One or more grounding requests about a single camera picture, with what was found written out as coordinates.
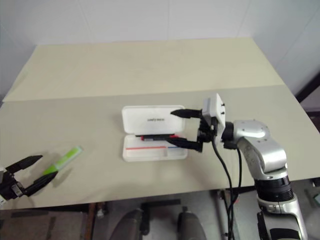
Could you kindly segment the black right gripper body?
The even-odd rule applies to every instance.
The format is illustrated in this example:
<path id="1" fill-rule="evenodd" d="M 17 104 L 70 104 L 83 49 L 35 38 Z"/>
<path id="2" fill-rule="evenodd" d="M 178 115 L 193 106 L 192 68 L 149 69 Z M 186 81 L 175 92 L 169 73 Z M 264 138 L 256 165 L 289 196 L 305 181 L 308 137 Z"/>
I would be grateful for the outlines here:
<path id="1" fill-rule="evenodd" d="M 216 117 L 210 117 L 209 122 L 207 122 L 203 117 L 200 119 L 196 139 L 198 144 L 197 152 L 201 153 L 203 151 L 204 143 L 210 143 L 215 140 L 215 137 L 218 135 L 217 128 L 218 120 Z"/>

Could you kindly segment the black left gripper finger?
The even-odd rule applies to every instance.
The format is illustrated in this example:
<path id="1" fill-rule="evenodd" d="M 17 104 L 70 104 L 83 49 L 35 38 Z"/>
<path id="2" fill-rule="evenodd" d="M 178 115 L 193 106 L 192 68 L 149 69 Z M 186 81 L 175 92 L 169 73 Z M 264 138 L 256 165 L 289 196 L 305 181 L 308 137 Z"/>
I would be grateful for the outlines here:
<path id="1" fill-rule="evenodd" d="M 34 163 L 36 163 L 42 157 L 43 157 L 42 155 L 31 155 L 31 156 L 28 156 L 18 162 L 15 162 L 14 164 L 12 164 L 10 166 L 7 166 L 5 169 L 9 173 L 14 174 L 20 170 L 24 170 L 24 169 L 32 166 Z"/>
<path id="2" fill-rule="evenodd" d="M 24 195 L 30 197 L 33 194 L 37 193 L 45 186 L 47 186 L 56 177 L 57 174 L 58 172 L 51 172 L 36 179 L 33 184 L 24 189 Z"/>

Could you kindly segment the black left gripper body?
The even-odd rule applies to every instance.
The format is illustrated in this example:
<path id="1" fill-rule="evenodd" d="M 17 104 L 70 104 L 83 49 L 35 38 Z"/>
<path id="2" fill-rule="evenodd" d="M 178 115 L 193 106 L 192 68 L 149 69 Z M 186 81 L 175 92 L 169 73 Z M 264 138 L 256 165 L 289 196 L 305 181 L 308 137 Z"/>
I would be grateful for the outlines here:
<path id="1" fill-rule="evenodd" d="M 19 198 L 25 194 L 22 184 L 9 173 L 4 172 L 2 182 L 0 183 L 0 196 L 6 201 Z"/>

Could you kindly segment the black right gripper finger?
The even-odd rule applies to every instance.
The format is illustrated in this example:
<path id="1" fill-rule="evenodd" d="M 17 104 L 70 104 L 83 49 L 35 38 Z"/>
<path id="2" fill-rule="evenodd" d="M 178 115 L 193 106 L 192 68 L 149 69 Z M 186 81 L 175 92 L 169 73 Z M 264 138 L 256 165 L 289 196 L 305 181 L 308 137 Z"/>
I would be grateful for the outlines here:
<path id="1" fill-rule="evenodd" d="M 196 109 L 177 109 L 170 113 L 171 115 L 177 116 L 179 118 L 190 119 L 202 117 L 202 111 Z"/>
<path id="2" fill-rule="evenodd" d="M 196 141 L 189 141 L 186 138 L 182 137 L 170 137 L 166 141 L 176 147 L 189 149 L 189 150 L 198 150 L 198 143 Z"/>

